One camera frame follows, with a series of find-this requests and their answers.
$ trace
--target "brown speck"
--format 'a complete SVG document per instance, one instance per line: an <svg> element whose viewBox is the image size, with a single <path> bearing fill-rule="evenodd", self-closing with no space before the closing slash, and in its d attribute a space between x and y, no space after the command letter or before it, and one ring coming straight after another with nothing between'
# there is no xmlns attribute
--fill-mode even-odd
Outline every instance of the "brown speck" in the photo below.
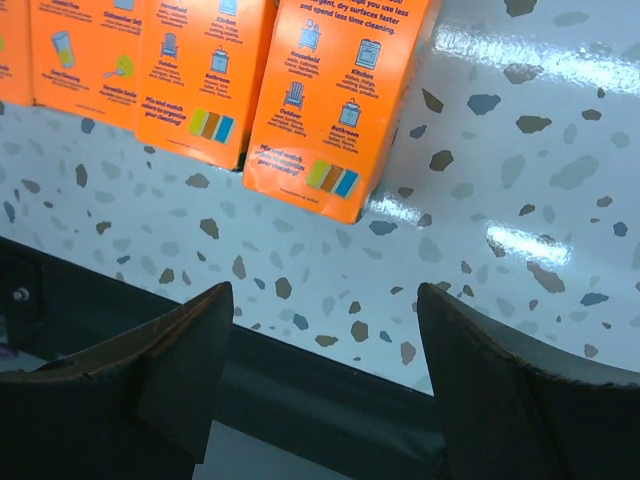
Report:
<svg viewBox="0 0 640 480"><path fill-rule="evenodd" d="M108 228L111 228L111 222L100 222L96 225L98 235L102 235Z"/></svg>
<svg viewBox="0 0 640 480"><path fill-rule="evenodd" d="M594 122L597 122L602 118L602 113L591 108L582 112L582 118L584 118L585 120L592 120Z"/></svg>
<svg viewBox="0 0 640 480"><path fill-rule="evenodd" d="M352 315L354 313L360 312L360 310L362 310L362 308L360 307L360 302L353 302L349 307L349 313Z"/></svg>
<svg viewBox="0 0 640 480"><path fill-rule="evenodd" d="M613 198L611 197L602 197L598 199L598 206L600 208L607 208L612 203L613 203Z"/></svg>
<svg viewBox="0 0 640 480"><path fill-rule="evenodd" d="M244 280L245 278L247 278L247 270L244 267L244 260L242 260L242 257L240 255L238 255L233 261L233 267L231 267L231 271L240 280Z"/></svg>
<svg viewBox="0 0 640 480"><path fill-rule="evenodd" d="M409 187L400 187L398 189L398 194L402 197L402 198L409 198L411 195L413 195L413 188L409 188Z"/></svg>
<svg viewBox="0 0 640 480"><path fill-rule="evenodd" d="M339 339L336 337L329 337L327 335L318 335L316 337L316 343L321 347L331 347L332 345L338 343L338 340Z"/></svg>
<svg viewBox="0 0 640 480"><path fill-rule="evenodd" d="M160 275L159 282L162 285L166 285L167 283L173 282L175 279L176 279L176 276L173 273L173 270L171 268L165 268L164 272L162 272L162 275Z"/></svg>
<svg viewBox="0 0 640 480"><path fill-rule="evenodd" d="M351 336L358 343L364 342L369 338L369 325L363 322L354 322L351 326Z"/></svg>
<svg viewBox="0 0 640 480"><path fill-rule="evenodd" d="M522 207L520 209L520 216L524 217L525 215L529 215L530 213L533 213L536 211L536 206L535 205L531 205L530 203L527 203L524 207Z"/></svg>
<svg viewBox="0 0 640 480"><path fill-rule="evenodd" d="M400 345L400 355L402 356L402 363L409 365L416 357L416 347L411 345L409 342L404 342Z"/></svg>
<svg viewBox="0 0 640 480"><path fill-rule="evenodd" d="M276 295L280 298L287 299L291 296L291 284L285 277L276 280Z"/></svg>
<svg viewBox="0 0 640 480"><path fill-rule="evenodd" d="M588 343L584 346L584 356L587 358L593 358L598 354L598 349Z"/></svg>

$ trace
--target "speckled shelf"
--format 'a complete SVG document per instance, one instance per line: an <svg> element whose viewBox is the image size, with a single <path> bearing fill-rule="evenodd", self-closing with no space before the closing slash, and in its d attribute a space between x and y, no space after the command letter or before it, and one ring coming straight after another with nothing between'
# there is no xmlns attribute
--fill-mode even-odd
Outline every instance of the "speckled shelf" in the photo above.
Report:
<svg viewBox="0 0 640 480"><path fill-rule="evenodd" d="M0 116L0 235L431 392L420 282L640 370L640 35L632 0L445 0L355 226L44 109Z"/></svg>

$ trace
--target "cleaning product box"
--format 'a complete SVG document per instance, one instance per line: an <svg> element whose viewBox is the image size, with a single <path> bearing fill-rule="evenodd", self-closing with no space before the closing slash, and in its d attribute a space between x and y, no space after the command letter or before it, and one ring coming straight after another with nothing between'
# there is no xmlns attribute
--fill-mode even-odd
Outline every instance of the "cleaning product box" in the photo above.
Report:
<svg viewBox="0 0 640 480"><path fill-rule="evenodd" d="M0 100L33 104L29 0L0 0Z"/></svg>
<svg viewBox="0 0 640 480"><path fill-rule="evenodd" d="M144 0L31 0L36 103L133 129Z"/></svg>
<svg viewBox="0 0 640 480"><path fill-rule="evenodd" d="M282 0L244 185L344 223L377 185L439 0Z"/></svg>
<svg viewBox="0 0 640 480"><path fill-rule="evenodd" d="M147 0L136 137L233 170L246 152L276 0Z"/></svg>

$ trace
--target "gray speck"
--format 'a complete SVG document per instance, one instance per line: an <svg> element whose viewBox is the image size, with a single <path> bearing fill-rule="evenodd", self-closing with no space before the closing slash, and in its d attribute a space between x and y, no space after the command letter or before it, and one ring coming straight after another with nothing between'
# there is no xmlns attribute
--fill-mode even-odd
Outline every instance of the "gray speck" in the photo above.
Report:
<svg viewBox="0 0 640 480"><path fill-rule="evenodd" d="M142 269L147 272L149 275L155 275L158 271L156 269L156 264L153 263L153 259L147 255L144 255L140 259L140 264L142 265Z"/></svg>
<svg viewBox="0 0 640 480"><path fill-rule="evenodd" d="M598 355L598 349L588 343L584 346L584 356L587 358L593 358Z"/></svg>
<svg viewBox="0 0 640 480"><path fill-rule="evenodd" d="M549 185L563 190L572 190L582 185L598 170L599 162L591 155L584 155L551 175Z"/></svg>
<svg viewBox="0 0 640 480"><path fill-rule="evenodd" d="M336 237L338 237L338 243L342 248L349 248L351 246L351 237L344 230L336 229Z"/></svg>
<svg viewBox="0 0 640 480"><path fill-rule="evenodd" d="M218 240L218 238L220 238L218 224L213 218L205 218L204 220L200 220L200 230L202 230L214 240Z"/></svg>
<svg viewBox="0 0 640 480"><path fill-rule="evenodd" d="M580 303L585 307L590 307L592 305L597 305L599 303L603 303L609 300L609 295L604 295L602 293L587 293Z"/></svg>
<svg viewBox="0 0 640 480"><path fill-rule="evenodd" d="M302 315L298 315L297 313L293 316L293 324L298 327L299 330L308 330L309 322Z"/></svg>
<svg viewBox="0 0 640 480"><path fill-rule="evenodd" d="M321 347L331 347L338 343L338 340L339 339L336 337L330 337L327 335L318 335L316 337L316 343Z"/></svg>
<svg viewBox="0 0 640 480"><path fill-rule="evenodd" d="M504 161L502 164L502 185L504 185L504 188L513 187L526 165L527 160L522 155L516 155Z"/></svg>
<svg viewBox="0 0 640 480"><path fill-rule="evenodd" d="M358 343L366 341L369 338L369 325L360 321L354 322L351 325L351 336Z"/></svg>
<svg viewBox="0 0 640 480"><path fill-rule="evenodd" d="M470 183L459 183L451 191L451 196L456 200L464 200L473 195L475 188Z"/></svg>
<svg viewBox="0 0 640 480"><path fill-rule="evenodd" d="M207 188L209 186L209 180L201 173L191 175L184 183L193 188Z"/></svg>
<svg viewBox="0 0 640 480"><path fill-rule="evenodd" d="M116 197L111 192L103 192L98 190L94 194L96 202L98 203L113 203L116 201Z"/></svg>
<svg viewBox="0 0 640 480"><path fill-rule="evenodd" d="M428 213L425 213L420 220L418 220L419 227L430 227L433 225L433 218Z"/></svg>
<svg viewBox="0 0 640 480"><path fill-rule="evenodd" d="M556 220L556 212L551 205L546 205L542 210L542 217L548 222L553 223Z"/></svg>
<svg viewBox="0 0 640 480"><path fill-rule="evenodd" d="M409 342L404 342L400 345L400 355L402 356L402 363L404 365L409 365L413 362L413 359L416 357L416 347L411 345Z"/></svg>
<svg viewBox="0 0 640 480"><path fill-rule="evenodd" d="M567 128L564 129L564 143L567 145L573 144L576 141L576 137L578 136L578 127L576 127L573 123L569 124Z"/></svg>
<svg viewBox="0 0 640 480"><path fill-rule="evenodd" d="M177 242L162 242L160 251L167 257L176 257L180 253L180 246Z"/></svg>
<svg viewBox="0 0 640 480"><path fill-rule="evenodd" d="M24 185L24 188L33 194L40 192L40 185L33 180L22 180L22 184Z"/></svg>
<svg viewBox="0 0 640 480"><path fill-rule="evenodd" d="M276 295L278 295L278 297L285 300L288 299L291 296L291 290L291 284L285 277L276 280Z"/></svg>
<svg viewBox="0 0 640 480"><path fill-rule="evenodd" d="M82 188L87 186L87 180L89 176L87 175L87 169L81 163L76 167L76 183Z"/></svg>
<svg viewBox="0 0 640 480"><path fill-rule="evenodd" d="M423 238L420 242L418 256L429 263L440 263L443 258L440 248L429 237Z"/></svg>
<svg viewBox="0 0 640 480"><path fill-rule="evenodd" d="M231 202L221 202L220 207L222 211L228 218L233 218L236 216L236 206Z"/></svg>
<svg viewBox="0 0 640 480"><path fill-rule="evenodd" d="M176 276L173 273L173 270L171 268L165 268L162 272L162 275L160 275L158 283L160 283L161 285L166 285L167 283L173 282L175 279Z"/></svg>
<svg viewBox="0 0 640 480"><path fill-rule="evenodd" d="M231 268L231 271L240 280L244 280L245 278L247 278L247 271L244 268L244 261L242 260L242 257L240 255L238 255L233 261L233 267Z"/></svg>
<svg viewBox="0 0 640 480"><path fill-rule="evenodd" d="M362 250L373 260L382 260L382 253L378 250L372 250L370 248L363 248Z"/></svg>
<svg viewBox="0 0 640 480"><path fill-rule="evenodd" d="M326 297L322 299L322 310L328 317L333 312L333 307L336 306L336 300L333 297Z"/></svg>
<svg viewBox="0 0 640 480"><path fill-rule="evenodd" d="M514 85L530 82L544 72L544 68L526 63L512 63L504 69L504 75Z"/></svg>
<svg viewBox="0 0 640 480"><path fill-rule="evenodd" d="M451 150L442 150L431 157L429 168L434 172L444 172L454 160Z"/></svg>
<svg viewBox="0 0 640 480"><path fill-rule="evenodd" d="M513 312L515 311L515 307L506 299L498 297L496 298L496 303L498 304L498 309L500 313L507 318L513 316Z"/></svg>
<svg viewBox="0 0 640 480"><path fill-rule="evenodd" d="M565 291L565 285L562 279L555 272L544 270L536 262L527 262L527 270L533 273L536 281L544 287L549 293L562 293Z"/></svg>
<svg viewBox="0 0 640 480"><path fill-rule="evenodd" d="M111 162L102 161L100 162L100 166L102 167L102 171L104 172L105 176L109 180L117 180L122 175L122 170L120 169L120 167Z"/></svg>
<svg viewBox="0 0 640 480"><path fill-rule="evenodd" d="M280 233L293 232L293 225L291 225L290 223L285 222L284 220L279 220L279 219L274 220L273 221L273 226Z"/></svg>
<svg viewBox="0 0 640 480"><path fill-rule="evenodd" d="M556 27L572 27L589 20L589 15L582 12L566 12L553 19Z"/></svg>

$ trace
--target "illustration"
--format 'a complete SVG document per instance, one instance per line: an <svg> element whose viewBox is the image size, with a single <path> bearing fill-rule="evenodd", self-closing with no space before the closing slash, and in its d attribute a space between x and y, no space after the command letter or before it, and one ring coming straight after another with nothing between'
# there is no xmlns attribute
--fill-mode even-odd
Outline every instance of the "illustration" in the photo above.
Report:
<svg viewBox="0 0 640 480"><path fill-rule="evenodd" d="M122 78L131 78L135 73L133 66L133 60L129 55L120 55L116 62L116 69L113 72L107 72L104 74L104 78L109 78L112 75L118 75Z"/></svg>
<svg viewBox="0 0 640 480"><path fill-rule="evenodd" d="M302 29L300 34L300 48L309 47L315 53L320 41L320 25L314 25L313 20L307 20L307 28Z"/></svg>
<svg viewBox="0 0 640 480"><path fill-rule="evenodd" d="M360 105L356 103L355 98L349 100L343 107L340 114L340 123L348 127L357 127L360 120Z"/></svg>
<svg viewBox="0 0 640 480"><path fill-rule="evenodd" d="M218 12L235 17L238 13L238 0L220 0Z"/></svg>
<svg viewBox="0 0 640 480"><path fill-rule="evenodd" d="M360 42L358 56L356 57L356 65L368 68L369 70L375 70L381 48L382 45L380 45L379 42L372 42L366 39L362 40L362 42Z"/></svg>
<svg viewBox="0 0 640 480"><path fill-rule="evenodd" d="M133 12L136 6L136 0L113 0L113 6L121 10L129 10Z"/></svg>
<svg viewBox="0 0 640 480"><path fill-rule="evenodd" d="M58 32L51 37L53 46L58 54L58 59L63 68L72 68L76 64L73 49L71 48L71 36L69 32Z"/></svg>
<svg viewBox="0 0 640 480"><path fill-rule="evenodd" d="M234 126L235 120L227 115L196 108L189 124L189 133L226 144L231 138Z"/></svg>
<svg viewBox="0 0 640 480"><path fill-rule="evenodd" d="M211 55L211 71L227 73L229 69L229 54L222 48L222 45Z"/></svg>
<svg viewBox="0 0 640 480"><path fill-rule="evenodd" d="M175 33L165 33L160 56L171 57L174 60L178 59L178 37L176 37Z"/></svg>
<svg viewBox="0 0 640 480"><path fill-rule="evenodd" d="M302 104L304 103L304 85L300 82L292 82L289 90L284 95L284 105L293 105L298 107L298 110L302 110Z"/></svg>
<svg viewBox="0 0 640 480"><path fill-rule="evenodd" d="M307 177L307 185L342 198L349 198L360 175L356 172L317 160Z"/></svg>

